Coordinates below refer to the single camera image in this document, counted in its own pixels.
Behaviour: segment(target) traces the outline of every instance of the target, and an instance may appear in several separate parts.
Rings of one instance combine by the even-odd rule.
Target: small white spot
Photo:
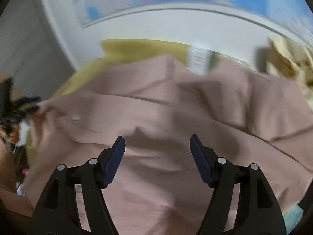
[[[78,120],[81,120],[81,117],[79,115],[77,115],[77,114],[73,114],[72,115],[72,120],[73,121],[78,121]]]
[[[221,164],[225,164],[227,162],[226,159],[223,157],[220,157],[219,159],[217,159],[217,161]]]
[[[89,164],[94,165],[98,162],[98,160],[96,158],[90,159],[89,160]]]
[[[60,164],[58,167],[57,167],[57,170],[64,170],[65,169],[65,165],[64,164]]]
[[[259,166],[257,164],[251,164],[251,169],[257,170]]]

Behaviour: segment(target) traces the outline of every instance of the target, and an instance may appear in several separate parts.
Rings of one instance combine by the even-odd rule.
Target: yellow pillow
[[[91,60],[74,73],[54,96],[66,95],[78,90],[110,65],[139,62],[162,54],[171,54],[181,63],[186,64],[189,47],[187,44],[176,42],[141,39],[109,39],[101,41],[101,45],[105,57]]]

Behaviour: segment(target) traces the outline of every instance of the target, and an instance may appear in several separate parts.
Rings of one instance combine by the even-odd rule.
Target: white label
[[[210,65],[212,51],[196,46],[189,46],[187,68],[196,75],[204,75]]]

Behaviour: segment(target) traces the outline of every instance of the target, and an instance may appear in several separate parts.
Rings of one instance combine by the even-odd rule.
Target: beige fabric
[[[282,36],[270,42],[267,73],[295,80],[313,110],[313,50]]]
[[[313,116],[296,83],[229,59],[202,77],[167,55],[117,65],[40,106],[32,127],[38,157],[25,181],[32,204],[58,164],[82,165],[122,135],[126,152],[104,190],[121,235],[196,234],[212,189],[190,153],[193,134],[234,164],[257,163],[283,212],[312,180]],[[78,208],[86,228],[82,199]]]

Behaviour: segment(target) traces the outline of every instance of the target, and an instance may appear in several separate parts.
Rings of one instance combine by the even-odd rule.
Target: pink fabric
[[[41,103],[33,125],[38,157],[25,190],[34,205],[58,164],[82,165],[119,135],[126,139],[104,190],[121,235],[196,234],[212,189],[190,153],[193,134],[234,164],[257,163],[283,212],[312,180],[313,116],[298,86],[228,59],[202,77],[168,55],[111,67],[81,90]],[[78,207],[83,212],[82,199]],[[81,222],[88,226],[83,214]]]

